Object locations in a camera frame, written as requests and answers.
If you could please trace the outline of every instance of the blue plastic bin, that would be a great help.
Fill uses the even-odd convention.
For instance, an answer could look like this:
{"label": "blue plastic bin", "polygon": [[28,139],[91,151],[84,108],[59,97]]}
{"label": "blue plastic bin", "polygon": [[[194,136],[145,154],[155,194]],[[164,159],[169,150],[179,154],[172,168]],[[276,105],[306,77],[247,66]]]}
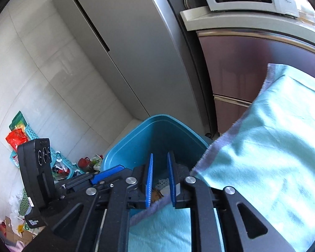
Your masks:
{"label": "blue plastic bin", "polygon": [[174,151],[175,160],[191,170],[208,147],[198,134],[177,119],[159,114],[146,119],[118,142],[106,155],[103,170],[117,165],[133,169],[154,155],[153,183],[168,178],[167,153]]}

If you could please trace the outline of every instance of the cardboard box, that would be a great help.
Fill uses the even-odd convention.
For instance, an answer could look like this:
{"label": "cardboard box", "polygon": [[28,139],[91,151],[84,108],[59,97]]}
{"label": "cardboard box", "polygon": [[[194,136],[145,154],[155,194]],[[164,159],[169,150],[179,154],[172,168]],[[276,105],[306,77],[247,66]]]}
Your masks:
{"label": "cardboard box", "polygon": [[31,232],[25,230],[24,232],[22,232],[22,237],[20,237],[13,232],[10,218],[6,217],[5,223],[6,223],[6,235],[7,235],[6,238],[11,242],[15,243],[17,241],[22,241],[25,245],[27,245],[36,236],[32,234]]}

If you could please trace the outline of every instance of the bolt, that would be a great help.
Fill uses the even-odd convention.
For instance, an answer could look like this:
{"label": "bolt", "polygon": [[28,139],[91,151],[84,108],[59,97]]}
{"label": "bolt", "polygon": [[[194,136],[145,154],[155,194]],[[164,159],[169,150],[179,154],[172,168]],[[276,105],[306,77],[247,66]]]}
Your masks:
{"label": "bolt", "polygon": [[196,182],[196,178],[195,177],[192,177],[192,176],[187,176],[185,178],[185,181],[189,184],[194,184]]}
{"label": "bolt", "polygon": [[87,195],[95,195],[97,193],[97,190],[95,188],[88,188],[85,192]]}
{"label": "bolt", "polygon": [[126,183],[128,183],[128,184],[130,184],[130,185],[133,185],[133,184],[135,184],[136,183],[136,178],[134,178],[134,177],[127,177],[126,178]]}
{"label": "bolt", "polygon": [[231,186],[227,186],[224,190],[227,194],[231,194],[231,195],[236,192],[236,190]]}

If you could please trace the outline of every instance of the blue gripper pad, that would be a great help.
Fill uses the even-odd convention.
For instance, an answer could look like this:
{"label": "blue gripper pad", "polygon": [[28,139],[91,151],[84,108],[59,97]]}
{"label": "blue gripper pad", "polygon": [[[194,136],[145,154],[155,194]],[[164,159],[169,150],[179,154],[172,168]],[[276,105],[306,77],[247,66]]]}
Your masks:
{"label": "blue gripper pad", "polygon": [[146,183],[146,208],[150,206],[153,185],[153,154],[150,154],[150,164],[148,166],[147,183]]}
{"label": "blue gripper pad", "polygon": [[106,170],[106,171],[103,171],[103,172],[101,172],[101,173],[98,173],[98,174],[96,174],[96,176],[91,180],[91,183],[92,183],[93,185],[95,185],[95,184],[97,184],[99,181],[101,181],[101,180],[103,180],[103,179],[105,179],[105,178],[107,178],[107,177],[109,177],[109,176],[111,176],[111,175],[113,175],[113,174],[115,174],[115,173],[118,173],[118,172],[122,171],[123,169],[125,169],[124,166],[118,165],[118,166],[115,166],[115,167],[113,167],[113,168],[110,168],[110,169],[108,169],[108,170]]}
{"label": "blue gripper pad", "polygon": [[173,203],[173,207],[176,205],[176,185],[174,179],[174,170],[173,170],[173,158],[171,153],[167,154],[167,168],[169,171],[169,187],[170,187],[170,198]]}

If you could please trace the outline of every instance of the metallic drawer handle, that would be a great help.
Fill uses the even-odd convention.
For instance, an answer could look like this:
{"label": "metallic drawer handle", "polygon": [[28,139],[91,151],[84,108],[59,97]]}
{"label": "metallic drawer handle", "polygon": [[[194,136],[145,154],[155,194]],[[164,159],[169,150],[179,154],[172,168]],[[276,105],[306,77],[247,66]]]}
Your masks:
{"label": "metallic drawer handle", "polygon": [[240,99],[236,99],[236,98],[232,98],[232,97],[219,96],[219,95],[215,95],[215,94],[214,94],[214,100],[219,100],[219,101],[223,101],[223,102],[227,102],[227,103],[231,103],[231,104],[236,104],[236,105],[243,106],[246,108],[248,108],[252,103],[252,102],[245,101],[245,100],[240,100]]}

